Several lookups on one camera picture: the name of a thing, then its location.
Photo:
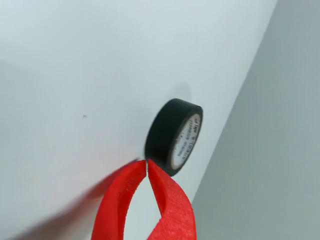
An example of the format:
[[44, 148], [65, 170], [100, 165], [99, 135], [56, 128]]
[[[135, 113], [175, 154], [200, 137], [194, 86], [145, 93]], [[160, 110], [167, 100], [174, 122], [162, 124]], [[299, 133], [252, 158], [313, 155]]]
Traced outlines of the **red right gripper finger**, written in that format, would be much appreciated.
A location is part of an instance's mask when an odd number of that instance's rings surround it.
[[147, 171], [161, 215], [148, 239], [195, 240], [195, 215], [183, 189], [151, 159], [147, 161]]

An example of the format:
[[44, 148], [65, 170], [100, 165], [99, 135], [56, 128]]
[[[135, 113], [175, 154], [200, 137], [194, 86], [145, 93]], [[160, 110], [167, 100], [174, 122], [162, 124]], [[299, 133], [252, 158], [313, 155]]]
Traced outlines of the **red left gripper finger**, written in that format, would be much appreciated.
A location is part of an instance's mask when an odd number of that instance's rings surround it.
[[146, 161], [138, 160], [119, 170], [98, 208], [92, 240], [122, 240], [126, 216], [134, 193], [146, 177]]

